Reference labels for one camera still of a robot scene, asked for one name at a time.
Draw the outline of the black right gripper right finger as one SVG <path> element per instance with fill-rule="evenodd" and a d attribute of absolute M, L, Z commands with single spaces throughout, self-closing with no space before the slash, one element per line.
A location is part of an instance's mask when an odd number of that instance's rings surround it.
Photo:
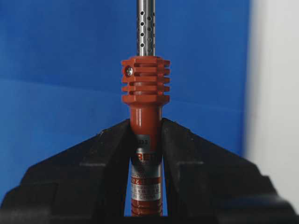
<path fill-rule="evenodd" d="M 169 219 L 174 224 L 296 224 L 299 217 L 257 166 L 162 121 Z"/>

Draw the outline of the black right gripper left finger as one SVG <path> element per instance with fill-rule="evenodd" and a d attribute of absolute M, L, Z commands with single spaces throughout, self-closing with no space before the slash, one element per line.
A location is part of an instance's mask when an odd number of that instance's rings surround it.
<path fill-rule="evenodd" d="M 4 197 L 3 224 L 107 224 L 123 217 L 129 142 L 125 120 L 28 168 Z"/>

